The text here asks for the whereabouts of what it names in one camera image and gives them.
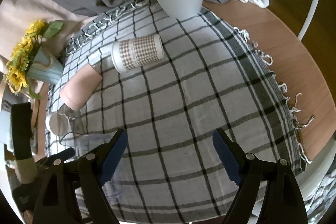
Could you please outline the beige pink curtain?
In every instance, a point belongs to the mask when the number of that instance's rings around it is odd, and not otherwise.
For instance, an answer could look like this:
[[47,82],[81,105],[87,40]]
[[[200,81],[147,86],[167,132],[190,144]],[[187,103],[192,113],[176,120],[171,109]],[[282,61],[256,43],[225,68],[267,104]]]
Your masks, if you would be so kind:
[[47,22],[62,20],[60,32],[44,42],[44,47],[59,56],[66,42],[79,32],[94,16],[74,14],[52,0],[3,0],[1,3],[1,74],[9,61],[16,43],[21,41],[30,24],[44,19]]

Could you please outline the white hoop stand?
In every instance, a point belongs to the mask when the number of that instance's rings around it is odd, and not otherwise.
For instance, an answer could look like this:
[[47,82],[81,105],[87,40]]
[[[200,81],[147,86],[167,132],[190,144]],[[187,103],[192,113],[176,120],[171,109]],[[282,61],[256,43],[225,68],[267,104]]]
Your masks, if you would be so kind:
[[318,6],[319,0],[311,0],[311,4],[309,7],[309,11],[307,13],[306,19],[300,29],[300,32],[297,36],[298,40],[301,41],[303,37],[305,36],[308,28],[310,27],[311,21],[313,20],[313,17],[315,15],[317,6]]

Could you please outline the yellow sunflower bouquet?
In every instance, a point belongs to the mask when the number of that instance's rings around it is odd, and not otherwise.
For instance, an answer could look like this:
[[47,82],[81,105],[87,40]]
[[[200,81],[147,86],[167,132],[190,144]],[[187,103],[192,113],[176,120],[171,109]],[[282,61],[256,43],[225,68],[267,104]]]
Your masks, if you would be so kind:
[[47,22],[44,19],[39,19],[32,22],[29,28],[25,30],[25,35],[12,50],[10,60],[6,63],[7,72],[3,76],[12,93],[15,95],[25,93],[30,98],[41,99],[31,83],[34,79],[27,77],[27,71],[39,48],[47,49],[43,46],[43,43],[57,35],[63,24],[62,20]]

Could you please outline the checked grey white tablecloth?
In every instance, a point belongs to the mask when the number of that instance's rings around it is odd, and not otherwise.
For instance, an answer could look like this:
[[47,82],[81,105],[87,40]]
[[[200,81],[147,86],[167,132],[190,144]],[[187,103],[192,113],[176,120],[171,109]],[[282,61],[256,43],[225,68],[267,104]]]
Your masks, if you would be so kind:
[[[113,65],[114,42],[159,34],[164,58],[125,73]],[[74,147],[82,155],[117,129],[128,145],[104,191],[121,221],[188,223],[226,214],[237,187],[213,146],[222,128],[259,159],[308,159],[296,138],[298,122],[287,87],[270,57],[248,32],[208,9],[174,20],[156,0],[103,12],[68,40],[64,72],[49,93],[49,111],[64,106],[60,90],[86,64],[102,81],[80,110],[81,133],[46,135],[46,154]]]

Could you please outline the light blue ribbed vase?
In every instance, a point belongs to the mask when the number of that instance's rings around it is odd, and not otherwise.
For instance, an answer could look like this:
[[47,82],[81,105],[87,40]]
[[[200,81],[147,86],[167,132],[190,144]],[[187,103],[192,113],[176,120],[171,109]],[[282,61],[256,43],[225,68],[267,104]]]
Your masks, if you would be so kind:
[[63,70],[63,64],[48,50],[40,47],[27,71],[27,77],[56,85],[63,75]]

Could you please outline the clear glass white lid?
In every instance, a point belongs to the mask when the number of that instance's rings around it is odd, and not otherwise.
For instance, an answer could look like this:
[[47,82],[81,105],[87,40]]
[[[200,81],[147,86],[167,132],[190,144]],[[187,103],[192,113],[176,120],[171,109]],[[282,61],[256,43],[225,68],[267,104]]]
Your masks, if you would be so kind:
[[75,113],[65,108],[53,111],[46,116],[45,124],[49,132],[61,137],[73,132]]

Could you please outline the pink plastic cup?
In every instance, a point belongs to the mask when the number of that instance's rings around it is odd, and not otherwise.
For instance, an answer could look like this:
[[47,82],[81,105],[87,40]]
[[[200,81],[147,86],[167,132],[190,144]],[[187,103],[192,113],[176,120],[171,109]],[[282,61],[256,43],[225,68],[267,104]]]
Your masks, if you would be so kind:
[[86,64],[64,85],[60,98],[72,110],[80,110],[102,81],[102,76]]

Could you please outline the plaid paper cup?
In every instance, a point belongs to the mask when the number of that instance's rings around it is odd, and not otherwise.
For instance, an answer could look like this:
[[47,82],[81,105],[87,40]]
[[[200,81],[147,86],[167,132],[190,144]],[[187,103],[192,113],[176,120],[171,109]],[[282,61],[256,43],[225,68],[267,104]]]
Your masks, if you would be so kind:
[[114,42],[111,49],[113,65],[125,73],[164,58],[159,34]]

